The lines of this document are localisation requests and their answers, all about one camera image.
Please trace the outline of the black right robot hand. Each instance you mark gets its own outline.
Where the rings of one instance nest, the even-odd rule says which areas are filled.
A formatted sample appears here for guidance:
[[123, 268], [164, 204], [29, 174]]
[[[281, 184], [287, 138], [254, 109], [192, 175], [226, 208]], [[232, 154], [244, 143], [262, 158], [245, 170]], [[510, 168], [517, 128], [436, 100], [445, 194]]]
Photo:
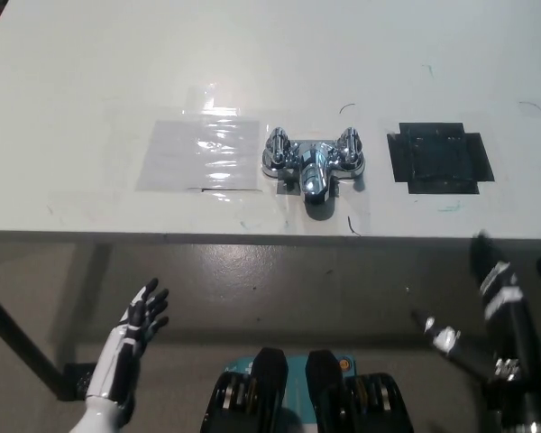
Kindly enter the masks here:
[[421, 308], [413, 308], [411, 317], [443, 358], [473, 378], [540, 390], [540, 343], [514, 265], [481, 231], [471, 240], [470, 268], [481, 300], [489, 350], [474, 345], [459, 330], [440, 325], [435, 315]]

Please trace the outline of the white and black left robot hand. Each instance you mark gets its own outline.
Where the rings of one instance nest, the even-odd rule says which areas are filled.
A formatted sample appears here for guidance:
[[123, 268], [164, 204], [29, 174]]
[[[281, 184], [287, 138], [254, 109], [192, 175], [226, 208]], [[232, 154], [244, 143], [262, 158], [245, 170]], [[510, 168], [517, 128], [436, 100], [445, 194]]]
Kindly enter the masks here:
[[86, 396], [124, 405], [133, 395], [142, 356], [169, 318], [167, 289], [157, 290], [159, 280], [147, 282], [128, 304], [111, 330], [96, 363]]

